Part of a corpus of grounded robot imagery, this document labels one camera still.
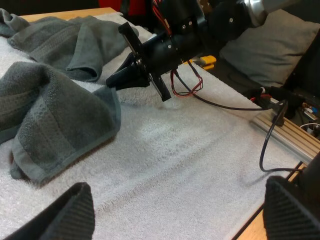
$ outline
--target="cushion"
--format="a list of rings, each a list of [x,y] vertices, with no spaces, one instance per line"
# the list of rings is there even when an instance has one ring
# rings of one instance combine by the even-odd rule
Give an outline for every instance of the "cushion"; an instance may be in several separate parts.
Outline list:
[[[251,80],[282,86],[315,39],[320,24],[303,21],[284,10],[269,14],[263,26],[247,29],[220,51]]]

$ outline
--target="towel fold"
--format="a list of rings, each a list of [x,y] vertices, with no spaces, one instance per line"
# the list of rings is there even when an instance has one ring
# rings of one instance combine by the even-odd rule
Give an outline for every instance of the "towel fold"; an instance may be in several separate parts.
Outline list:
[[[30,24],[15,14],[9,14],[0,8],[0,36],[9,38]]]
[[[13,48],[78,81],[97,81],[103,66],[125,49],[118,27],[93,16],[68,21],[45,17],[28,23],[0,8],[0,36],[10,37]]]
[[[38,63],[10,67],[0,79],[0,104],[0,140],[16,134],[11,176],[26,175],[36,184],[113,137],[121,124],[115,89],[103,86],[90,93]]]
[[[90,186],[78,182],[4,240],[91,240],[95,211]]]

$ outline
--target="gray towel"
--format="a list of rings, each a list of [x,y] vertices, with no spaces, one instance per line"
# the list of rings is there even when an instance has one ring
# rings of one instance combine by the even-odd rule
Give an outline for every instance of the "gray towel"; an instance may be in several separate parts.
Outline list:
[[[30,24],[23,18],[0,8],[0,36],[9,38]]]
[[[10,67],[0,79],[0,105],[0,140],[16,134],[11,176],[36,184],[113,137],[121,124],[115,89],[90,93],[38,63]]]
[[[97,81],[103,66],[127,46],[118,27],[93,16],[69,21],[45,17],[29,24],[0,8],[0,36],[10,37],[13,48],[85,82]]]

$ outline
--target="silver metal part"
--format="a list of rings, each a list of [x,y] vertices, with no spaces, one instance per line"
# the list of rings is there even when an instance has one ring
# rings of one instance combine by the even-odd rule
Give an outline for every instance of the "silver metal part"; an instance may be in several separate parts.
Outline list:
[[[265,111],[258,114],[252,120],[252,123],[267,132],[272,124],[273,118],[273,111]],[[284,118],[283,126],[275,126],[272,136],[301,156],[305,164],[309,164],[320,151],[320,141],[318,139],[286,118]]]
[[[300,0],[244,0],[252,25],[263,25],[269,13],[288,7]]]
[[[254,27],[263,25],[268,16],[264,6],[264,0],[244,0],[244,3],[250,15],[252,25]]]

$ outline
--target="black cable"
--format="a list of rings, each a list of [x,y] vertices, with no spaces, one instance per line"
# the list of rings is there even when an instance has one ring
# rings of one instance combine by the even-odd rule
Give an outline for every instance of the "black cable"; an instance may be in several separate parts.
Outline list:
[[[271,172],[280,172],[280,171],[296,171],[296,172],[303,172],[302,169],[297,169],[297,168],[272,168],[272,169],[264,169],[263,163],[264,163],[264,156],[265,156],[265,152],[266,152],[266,148],[270,139],[270,136],[272,134],[272,131],[274,130],[278,120],[284,115],[286,111],[286,104],[282,103],[282,108],[279,110],[277,116],[275,119],[273,119],[273,123],[268,131],[268,133],[266,134],[263,146],[262,146],[262,150],[261,150],[261,155],[260,155],[260,160],[259,160],[259,166],[261,171],[263,171],[264,173],[271,173]]]
[[[175,70],[174,71],[174,74],[176,75],[176,77],[179,79],[179,81],[183,84],[183,86],[190,92],[191,89],[188,87],[188,85],[181,79],[181,77],[179,76],[179,73]],[[206,99],[203,99],[202,97],[196,95],[196,94],[193,94],[193,96],[207,104],[210,104],[210,105],[213,105],[213,106],[216,106],[216,107],[219,107],[219,108],[223,108],[223,109],[230,109],[230,110],[239,110],[239,111],[263,111],[263,110],[269,110],[271,108],[237,108],[237,107],[230,107],[230,106],[223,106],[223,105],[220,105],[220,104],[217,104],[215,102],[211,102],[211,101],[208,101]],[[263,146],[262,146],[262,150],[261,150],[261,155],[260,155],[260,160],[259,160],[259,166],[260,166],[260,169],[261,171],[263,171],[264,173],[270,173],[270,172],[280,172],[280,171],[295,171],[295,172],[302,172],[303,170],[302,169],[297,169],[297,168],[273,168],[273,169],[264,169],[264,166],[263,166],[263,163],[264,163],[264,156],[265,156],[265,152],[266,152],[266,149],[267,149],[267,145],[268,145],[268,142],[269,142],[269,139],[270,139],[270,136],[272,134],[272,131],[274,130],[278,120],[280,119],[280,117],[282,117],[284,115],[286,111],[286,104],[285,103],[282,103],[282,108],[279,110],[276,118],[274,119],[266,137],[265,137],[265,140],[264,140],[264,143],[263,143]]]
[[[179,81],[183,84],[183,86],[190,92],[191,89],[188,87],[188,85],[181,79],[181,77],[179,76],[179,73],[175,70],[174,71],[175,76],[179,79]],[[224,106],[224,105],[220,105],[218,103],[212,102],[212,101],[208,101],[196,94],[193,94],[193,96],[196,99],[199,99],[202,102],[205,102],[206,104],[209,105],[213,105],[219,108],[223,108],[223,109],[229,109],[229,110],[237,110],[237,111],[264,111],[264,110],[270,110],[272,109],[271,107],[269,108],[241,108],[241,107],[231,107],[231,106]]]

